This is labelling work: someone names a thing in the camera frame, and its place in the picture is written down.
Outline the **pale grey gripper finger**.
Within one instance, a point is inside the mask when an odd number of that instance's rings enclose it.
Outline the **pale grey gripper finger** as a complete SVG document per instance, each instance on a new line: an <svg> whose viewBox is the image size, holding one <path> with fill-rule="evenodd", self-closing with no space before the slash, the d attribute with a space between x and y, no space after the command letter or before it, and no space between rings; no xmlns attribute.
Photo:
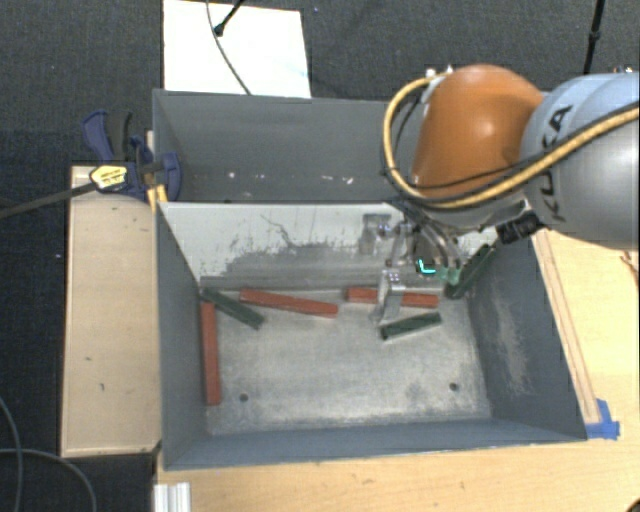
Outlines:
<svg viewBox="0 0 640 512"><path fill-rule="evenodd" d="M358 240L360 255L379 255L391 231L390 214L365 214Z"/></svg>
<svg viewBox="0 0 640 512"><path fill-rule="evenodd" d="M384 269L378 282L371 320L376 324L395 320L399 315L405 291L406 286L400 271L394 268Z"/></svg>

